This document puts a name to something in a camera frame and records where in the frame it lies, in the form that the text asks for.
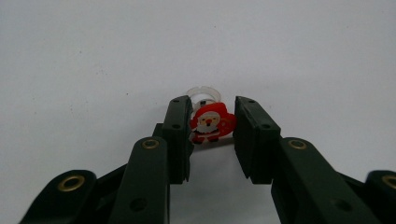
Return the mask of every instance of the brass screw insert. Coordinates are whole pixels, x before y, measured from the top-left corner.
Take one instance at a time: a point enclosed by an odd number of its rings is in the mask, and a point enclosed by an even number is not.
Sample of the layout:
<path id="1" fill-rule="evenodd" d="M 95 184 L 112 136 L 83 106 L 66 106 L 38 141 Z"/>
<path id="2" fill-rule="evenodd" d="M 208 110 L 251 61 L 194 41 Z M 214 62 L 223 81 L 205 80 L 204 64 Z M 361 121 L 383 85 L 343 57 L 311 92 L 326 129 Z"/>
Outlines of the brass screw insert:
<path id="1" fill-rule="evenodd" d="M 389 187 L 396 189 L 396 175 L 384 175 L 382 181 Z"/>
<path id="2" fill-rule="evenodd" d="M 294 147 L 296 149 L 306 149 L 306 143 L 295 139 L 289 141 L 289 146 Z"/>
<path id="3" fill-rule="evenodd" d="M 145 149 L 153 149 L 160 145 L 160 142 L 155 139 L 149 139 L 142 143 L 142 147 Z"/>
<path id="4" fill-rule="evenodd" d="M 58 190 L 62 192 L 73 191 L 81 187 L 85 182 L 85 177 L 82 175 L 70 175 L 65 178 L 58 185 Z"/>

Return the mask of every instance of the santa claus figure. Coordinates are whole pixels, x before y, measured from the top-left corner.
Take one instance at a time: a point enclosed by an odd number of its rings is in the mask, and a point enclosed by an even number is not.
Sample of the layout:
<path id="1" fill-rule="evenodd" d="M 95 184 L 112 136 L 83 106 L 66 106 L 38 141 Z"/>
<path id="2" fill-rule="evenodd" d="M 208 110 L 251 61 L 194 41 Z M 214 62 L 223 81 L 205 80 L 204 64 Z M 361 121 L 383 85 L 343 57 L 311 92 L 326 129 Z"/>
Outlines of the santa claus figure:
<path id="1" fill-rule="evenodd" d="M 191 141 L 202 144 L 219 141 L 219 137 L 231 133 L 236 125 L 235 115 L 229 114 L 224 103 L 204 105 L 199 108 L 190 122 Z"/>

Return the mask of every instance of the red santa claus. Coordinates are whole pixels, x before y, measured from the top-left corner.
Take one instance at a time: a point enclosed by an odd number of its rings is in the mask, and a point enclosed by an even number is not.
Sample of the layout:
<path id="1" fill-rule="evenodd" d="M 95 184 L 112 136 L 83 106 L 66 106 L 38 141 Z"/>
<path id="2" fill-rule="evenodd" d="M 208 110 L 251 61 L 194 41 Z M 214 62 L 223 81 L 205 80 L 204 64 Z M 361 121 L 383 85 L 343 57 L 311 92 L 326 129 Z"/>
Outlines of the red santa claus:
<path id="1" fill-rule="evenodd" d="M 219 137 L 231 133 L 236 125 L 235 115 L 229 114 L 224 103 L 204 105 L 190 122 L 193 133 L 191 141 L 202 144 L 219 141 Z"/>

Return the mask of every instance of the mounting hole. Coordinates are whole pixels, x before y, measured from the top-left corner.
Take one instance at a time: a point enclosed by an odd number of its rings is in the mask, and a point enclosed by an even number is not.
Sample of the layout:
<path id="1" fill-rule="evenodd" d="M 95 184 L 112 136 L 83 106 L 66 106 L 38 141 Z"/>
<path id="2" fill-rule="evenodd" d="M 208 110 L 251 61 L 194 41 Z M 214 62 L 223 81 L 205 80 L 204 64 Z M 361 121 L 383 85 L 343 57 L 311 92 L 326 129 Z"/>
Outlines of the mounting hole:
<path id="1" fill-rule="evenodd" d="M 85 182 L 82 175 L 70 175 L 61 181 L 58 185 L 58 190 L 62 192 L 73 191 L 81 187 Z"/>
<path id="2" fill-rule="evenodd" d="M 134 212 L 141 212 L 148 206 L 148 201 L 145 198 L 138 198 L 131 201 L 130 208 Z"/>
<path id="3" fill-rule="evenodd" d="M 294 147 L 296 149 L 306 149 L 306 143 L 296 139 L 290 140 L 289 146 Z"/>
<path id="4" fill-rule="evenodd" d="M 396 175 L 384 175 L 382 181 L 389 187 L 396 189 Z"/>
<path id="5" fill-rule="evenodd" d="M 344 212 L 352 211 L 352 206 L 342 199 L 331 199 L 330 203 L 341 211 Z"/>
<path id="6" fill-rule="evenodd" d="M 155 139 L 149 139 L 142 143 L 143 148 L 153 149 L 160 145 L 160 142 Z"/>
<path id="7" fill-rule="evenodd" d="M 270 128 L 271 128 L 271 125 L 269 125 L 269 124 L 263 124 L 263 125 L 262 125 L 262 128 L 264 128 L 264 129 L 270 129 Z"/>

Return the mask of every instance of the white background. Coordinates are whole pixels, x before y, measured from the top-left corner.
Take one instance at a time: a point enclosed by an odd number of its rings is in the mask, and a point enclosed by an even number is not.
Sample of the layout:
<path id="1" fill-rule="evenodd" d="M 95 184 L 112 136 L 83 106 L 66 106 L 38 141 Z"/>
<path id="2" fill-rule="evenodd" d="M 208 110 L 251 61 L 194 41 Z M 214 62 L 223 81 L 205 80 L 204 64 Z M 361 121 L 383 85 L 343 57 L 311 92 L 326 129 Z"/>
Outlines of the white background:
<path id="1" fill-rule="evenodd" d="M 235 95 L 258 101 L 341 173 L 395 171 L 395 59 L 390 0 L 3 0 L 0 222 L 19 222 L 56 175 L 126 163 L 195 86 L 232 111 Z M 192 154 L 171 223 L 279 223 L 270 187 L 219 145 Z"/>

